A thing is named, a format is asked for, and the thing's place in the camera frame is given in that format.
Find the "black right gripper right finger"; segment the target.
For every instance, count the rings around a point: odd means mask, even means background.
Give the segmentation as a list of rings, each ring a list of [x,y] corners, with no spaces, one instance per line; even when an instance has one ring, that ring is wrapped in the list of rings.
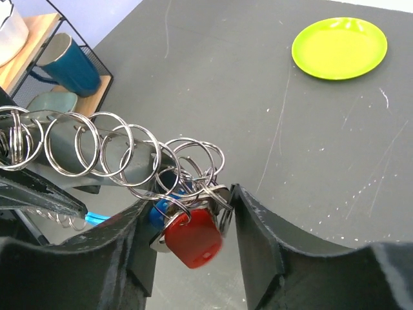
[[[412,244],[351,249],[269,211],[234,184],[236,232],[249,309],[411,309]]]

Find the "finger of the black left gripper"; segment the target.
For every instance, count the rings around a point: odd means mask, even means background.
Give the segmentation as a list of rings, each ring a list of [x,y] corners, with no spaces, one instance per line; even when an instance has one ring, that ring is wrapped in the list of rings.
[[[46,209],[58,214],[84,218],[83,202],[27,169],[1,171],[1,209]]]

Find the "red capped key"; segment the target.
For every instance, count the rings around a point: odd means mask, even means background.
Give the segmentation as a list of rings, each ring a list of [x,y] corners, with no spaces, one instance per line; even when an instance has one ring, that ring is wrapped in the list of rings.
[[[150,247],[160,253],[174,253],[188,268],[207,264],[221,250],[223,237],[207,209],[192,209],[191,219],[179,212],[151,240]]]

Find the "metal key organizer blue handle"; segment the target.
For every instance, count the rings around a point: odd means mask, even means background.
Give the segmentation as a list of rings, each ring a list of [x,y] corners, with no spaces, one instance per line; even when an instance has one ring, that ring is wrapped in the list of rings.
[[[1,107],[1,171],[27,169],[55,186],[66,188],[116,185],[151,201],[152,193],[189,192],[180,200],[189,211],[210,200],[219,230],[224,233],[233,209],[227,188],[217,175],[225,165],[222,150],[207,141],[177,138],[159,141],[141,125],[116,114],[110,129],[96,127],[92,117],[75,112],[30,112]],[[46,209],[24,208],[64,226],[77,218]]]

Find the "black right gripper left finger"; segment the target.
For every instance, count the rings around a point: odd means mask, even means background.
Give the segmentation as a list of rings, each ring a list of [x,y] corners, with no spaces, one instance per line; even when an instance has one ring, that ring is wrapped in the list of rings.
[[[144,309],[156,253],[138,200],[60,245],[1,237],[1,309]]]

